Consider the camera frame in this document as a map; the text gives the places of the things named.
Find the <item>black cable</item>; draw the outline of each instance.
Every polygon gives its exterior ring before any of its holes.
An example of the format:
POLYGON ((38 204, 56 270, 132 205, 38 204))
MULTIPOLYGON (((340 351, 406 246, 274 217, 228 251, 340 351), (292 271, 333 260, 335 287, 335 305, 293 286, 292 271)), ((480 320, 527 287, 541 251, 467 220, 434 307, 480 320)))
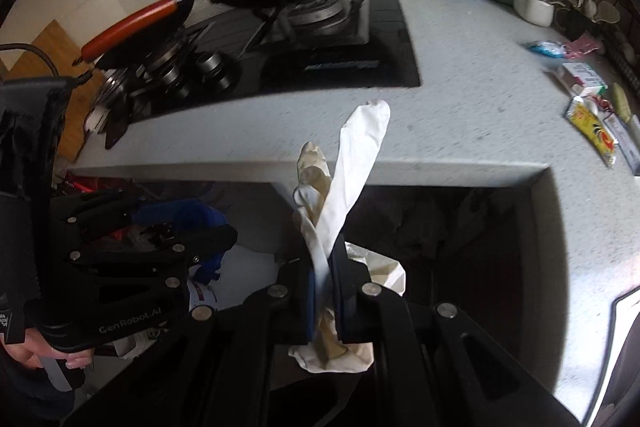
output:
POLYGON ((49 67, 51 70, 51 74, 53 76, 59 76, 58 68, 53 63, 53 61, 49 58, 44 51, 36 46, 32 46, 31 44, 22 44, 21 42, 12 42, 11 44, 0 44, 0 52, 5 52, 9 50, 25 50, 31 53, 35 53, 42 59, 42 61, 49 67))

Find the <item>black glass cooktop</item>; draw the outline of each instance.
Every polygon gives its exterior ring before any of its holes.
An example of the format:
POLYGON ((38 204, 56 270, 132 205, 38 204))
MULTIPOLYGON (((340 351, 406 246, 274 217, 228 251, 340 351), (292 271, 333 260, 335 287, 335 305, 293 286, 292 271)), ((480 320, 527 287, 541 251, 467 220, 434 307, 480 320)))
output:
MULTIPOLYGON (((239 8, 188 27, 187 36, 200 33, 196 40, 198 52, 219 52, 225 57, 232 85, 222 92, 203 86, 179 103, 158 101, 150 112, 134 119, 273 92, 420 86, 398 0, 339 1, 348 13, 348 17, 338 20, 339 31, 322 26, 330 26, 342 15, 318 23, 319 31, 314 23, 296 26, 315 28, 311 36, 294 31, 299 39, 291 34, 287 38, 286 28, 283 31, 283 25, 277 22, 264 28, 263 13, 239 8)), ((287 20, 295 22, 308 16, 304 10, 290 12, 287 20)))

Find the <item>fingernail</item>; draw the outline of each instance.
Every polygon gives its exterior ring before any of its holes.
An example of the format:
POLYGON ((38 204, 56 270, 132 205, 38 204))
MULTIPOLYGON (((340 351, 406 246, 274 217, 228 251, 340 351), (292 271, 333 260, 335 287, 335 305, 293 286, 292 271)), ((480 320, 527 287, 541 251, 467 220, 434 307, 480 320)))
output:
POLYGON ((86 367, 91 363, 91 359, 75 359, 75 360, 67 360, 65 365, 68 369, 79 369, 81 367, 86 367))

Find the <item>wok handle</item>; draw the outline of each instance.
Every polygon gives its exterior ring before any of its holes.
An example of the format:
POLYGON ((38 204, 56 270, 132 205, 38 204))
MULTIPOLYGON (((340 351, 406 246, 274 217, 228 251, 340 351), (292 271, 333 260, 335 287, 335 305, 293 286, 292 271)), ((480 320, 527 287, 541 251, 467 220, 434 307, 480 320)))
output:
POLYGON ((92 62, 140 30, 171 15, 178 9, 181 1, 183 0, 161 0, 116 22, 82 47, 82 60, 92 62))

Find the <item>yellow packet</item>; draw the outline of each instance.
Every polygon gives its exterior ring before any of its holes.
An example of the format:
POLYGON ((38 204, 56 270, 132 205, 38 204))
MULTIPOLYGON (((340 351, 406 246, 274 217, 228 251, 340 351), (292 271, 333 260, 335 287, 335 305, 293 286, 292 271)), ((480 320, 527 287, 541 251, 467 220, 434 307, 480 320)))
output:
POLYGON ((569 104, 566 117, 593 143, 607 167, 612 166, 616 161, 613 137, 604 128, 600 118, 584 105, 579 96, 576 96, 569 104))

